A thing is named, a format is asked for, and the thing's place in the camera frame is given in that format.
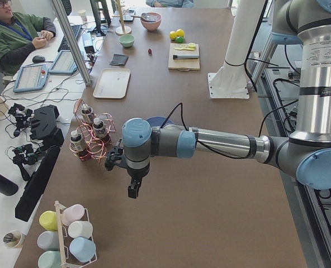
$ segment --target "pink bowl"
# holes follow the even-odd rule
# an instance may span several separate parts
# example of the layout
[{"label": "pink bowl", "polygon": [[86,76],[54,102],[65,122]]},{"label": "pink bowl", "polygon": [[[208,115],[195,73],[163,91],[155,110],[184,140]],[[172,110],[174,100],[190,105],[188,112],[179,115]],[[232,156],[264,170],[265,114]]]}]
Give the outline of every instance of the pink bowl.
[{"label": "pink bowl", "polygon": [[148,12],[147,14],[158,17],[158,20],[154,21],[154,22],[146,22],[141,19],[141,23],[142,23],[143,27],[145,27],[148,31],[154,31],[159,27],[160,22],[162,21],[162,16],[155,12]]}]

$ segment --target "white mount base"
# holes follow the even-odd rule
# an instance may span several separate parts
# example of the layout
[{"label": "white mount base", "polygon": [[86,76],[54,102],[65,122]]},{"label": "white mount base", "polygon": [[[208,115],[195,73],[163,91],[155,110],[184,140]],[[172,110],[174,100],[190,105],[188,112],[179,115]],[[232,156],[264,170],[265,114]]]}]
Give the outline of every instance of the white mount base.
[{"label": "white mount base", "polygon": [[212,99],[249,98],[247,77],[243,70],[226,73],[221,67],[217,73],[208,73],[208,86],[209,95]]},{"label": "white mount base", "polygon": [[129,35],[132,33],[132,28],[129,26],[125,26],[125,30],[122,27],[116,28],[116,35]]}]

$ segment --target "white cup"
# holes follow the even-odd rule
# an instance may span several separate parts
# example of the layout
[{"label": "white cup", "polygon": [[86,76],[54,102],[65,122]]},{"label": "white cup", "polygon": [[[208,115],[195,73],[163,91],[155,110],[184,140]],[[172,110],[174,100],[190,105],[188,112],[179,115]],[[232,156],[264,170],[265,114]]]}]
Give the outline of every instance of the white cup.
[{"label": "white cup", "polygon": [[80,220],[85,214],[85,208],[80,204],[72,205],[65,209],[61,214],[61,221],[69,226],[71,223]]},{"label": "white cup", "polygon": [[37,238],[37,245],[43,250],[59,250],[59,234],[57,232],[45,231]]},{"label": "white cup", "polygon": [[80,236],[84,238],[90,238],[93,232],[93,227],[91,222],[75,221],[70,224],[68,232],[72,238]]},{"label": "white cup", "polygon": [[80,15],[82,19],[82,23],[86,23],[87,22],[86,10],[80,9],[77,13]]},{"label": "white cup", "polygon": [[26,234],[18,230],[11,231],[13,234],[13,239],[10,242],[4,243],[7,248],[22,248]]}]

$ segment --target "black thermos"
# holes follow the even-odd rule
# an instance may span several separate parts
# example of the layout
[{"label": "black thermos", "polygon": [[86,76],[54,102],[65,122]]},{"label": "black thermos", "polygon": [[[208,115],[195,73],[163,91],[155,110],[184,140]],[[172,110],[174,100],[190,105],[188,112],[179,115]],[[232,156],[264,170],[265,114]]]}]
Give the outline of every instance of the black thermos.
[{"label": "black thermos", "polygon": [[0,193],[10,196],[16,193],[18,189],[18,185],[0,175]]}]

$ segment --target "wooden table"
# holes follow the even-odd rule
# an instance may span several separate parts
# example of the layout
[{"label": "wooden table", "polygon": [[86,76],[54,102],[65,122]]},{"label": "wooden table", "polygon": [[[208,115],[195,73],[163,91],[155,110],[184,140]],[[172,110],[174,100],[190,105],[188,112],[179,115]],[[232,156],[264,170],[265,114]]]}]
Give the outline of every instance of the wooden table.
[{"label": "wooden table", "polygon": [[[138,9],[137,14],[151,9]],[[158,30],[139,19],[130,27],[134,46],[124,49],[114,19],[92,71],[83,100],[96,113],[111,113],[121,137],[133,117],[167,116],[184,104],[188,126],[257,135],[262,113],[256,94],[249,100],[210,99],[207,74],[222,66],[233,24],[228,9],[153,8],[162,14]],[[169,32],[182,28],[200,46],[200,71],[168,70]],[[129,56],[126,97],[94,99],[97,75],[114,53]],[[180,124],[179,112],[171,120]],[[98,260],[88,267],[307,267],[277,169],[255,160],[231,160],[206,152],[192,159],[154,157],[138,199],[127,197],[126,170],[106,171],[101,162],[80,162],[65,142],[15,267],[37,266],[43,231],[40,214],[79,203],[89,210]]]}]

